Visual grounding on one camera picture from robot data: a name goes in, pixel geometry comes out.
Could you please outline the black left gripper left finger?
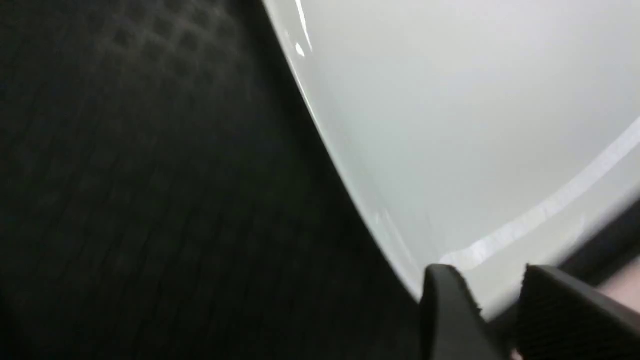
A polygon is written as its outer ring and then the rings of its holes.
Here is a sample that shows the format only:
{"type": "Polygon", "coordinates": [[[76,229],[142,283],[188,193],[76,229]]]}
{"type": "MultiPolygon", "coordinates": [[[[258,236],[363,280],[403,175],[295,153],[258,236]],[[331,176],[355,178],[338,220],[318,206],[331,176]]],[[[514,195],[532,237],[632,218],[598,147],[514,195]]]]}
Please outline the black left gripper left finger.
{"type": "Polygon", "coordinates": [[[425,268],[419,303],[423,360],[504,360],[506,351],[482,317],[466,280],[455,267],[425,268]]]}

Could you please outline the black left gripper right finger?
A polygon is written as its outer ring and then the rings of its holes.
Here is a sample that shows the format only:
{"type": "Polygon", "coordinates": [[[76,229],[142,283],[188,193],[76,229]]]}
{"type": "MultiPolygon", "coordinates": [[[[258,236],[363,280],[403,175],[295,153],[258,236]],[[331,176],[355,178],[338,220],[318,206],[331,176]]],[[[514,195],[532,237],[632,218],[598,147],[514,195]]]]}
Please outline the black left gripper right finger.
{"type": "Polygon", "coordinates": [[[549,265],[528,265],[515,346],[524,360],[637,360],[639,314],[549,265]]]}

